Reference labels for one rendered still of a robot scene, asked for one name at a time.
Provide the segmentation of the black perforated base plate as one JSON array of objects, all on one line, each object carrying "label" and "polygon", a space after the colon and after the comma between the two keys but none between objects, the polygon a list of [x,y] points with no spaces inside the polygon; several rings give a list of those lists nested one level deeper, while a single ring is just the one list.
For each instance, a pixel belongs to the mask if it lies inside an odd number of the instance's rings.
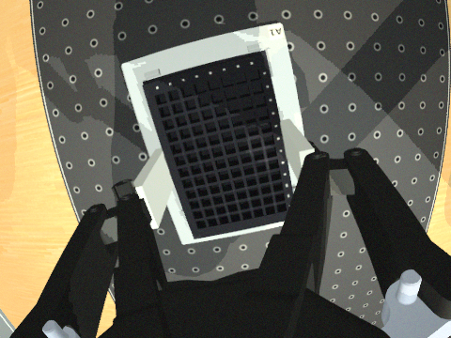
[{"label": "black perforated base plate", "polygon": [[[77,222],[149,159],[121,65],[257,26],[284,27],[304,137],[365,149],[426,232],[451,93],[447,0],[29,0],[39,88]],[[378,328],[384,297],[347,195],[333,195],[319,295]],[[258,269],[282,226],[182,244],[168,207],[154,236],[167,282]]]}]

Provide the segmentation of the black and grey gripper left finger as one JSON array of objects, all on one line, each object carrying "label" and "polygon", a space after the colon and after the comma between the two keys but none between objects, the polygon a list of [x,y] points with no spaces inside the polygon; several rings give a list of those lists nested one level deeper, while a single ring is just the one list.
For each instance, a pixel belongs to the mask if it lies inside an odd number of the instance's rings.
[{"label": "black and grey gripper left finger", "polygon": [[86,211],[36,305],[9,338],[96,338],[113,273],[114,338],[172,338],[159,293],[167,279],[153,229],[173,187],[157,148],[134,182],[112,187],[116,207],[97,204]]}]

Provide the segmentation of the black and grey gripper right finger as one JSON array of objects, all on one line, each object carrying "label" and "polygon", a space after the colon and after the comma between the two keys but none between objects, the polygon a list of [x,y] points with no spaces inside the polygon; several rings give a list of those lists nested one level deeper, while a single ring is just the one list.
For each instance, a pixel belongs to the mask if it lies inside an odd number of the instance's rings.
[{"label": "black and grey gripper right finger", "polygon": [[384,297],[381,330],[390,338],[451,338],[451,255],[431,241],[365,149],[330,159],[290,118],[280,121],[298,181],[226,338],[293,338],[305,288],[319,295],[333,195],[347,195],[375,270]]}]

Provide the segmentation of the black well plate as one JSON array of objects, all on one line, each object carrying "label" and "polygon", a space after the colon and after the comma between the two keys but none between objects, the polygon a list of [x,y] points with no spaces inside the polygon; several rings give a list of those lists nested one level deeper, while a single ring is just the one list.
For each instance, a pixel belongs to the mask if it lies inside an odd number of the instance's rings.
[{"label": "black well plate", "polygon": [[265,50],[142,86],[194,239],[285,221],[293,190]]}]

